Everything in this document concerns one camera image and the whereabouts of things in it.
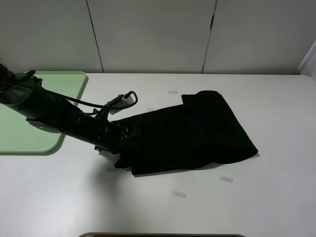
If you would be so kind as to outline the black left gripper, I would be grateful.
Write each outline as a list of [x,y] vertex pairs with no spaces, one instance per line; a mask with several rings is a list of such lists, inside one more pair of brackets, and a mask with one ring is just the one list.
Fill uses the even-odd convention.
[[124,126],[116,122],[106,122],[103,131],[100,131],[95,151],[119,154],[129,148],[132,138],[136,135],[135,126]]

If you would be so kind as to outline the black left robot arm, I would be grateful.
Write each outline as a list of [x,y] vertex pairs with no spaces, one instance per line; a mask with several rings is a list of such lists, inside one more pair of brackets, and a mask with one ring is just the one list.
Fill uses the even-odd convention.
[[26,117],[40,130],[62,133],[90,143],[97,151],[118,154],[133,147],[132,139],[140,134],[136,126],[108,121],[108,115],[134,106],[134,91],[120,94],[105,105],[87,103],[46,90],[35,71],[15,74],[0,67],[0,102]]

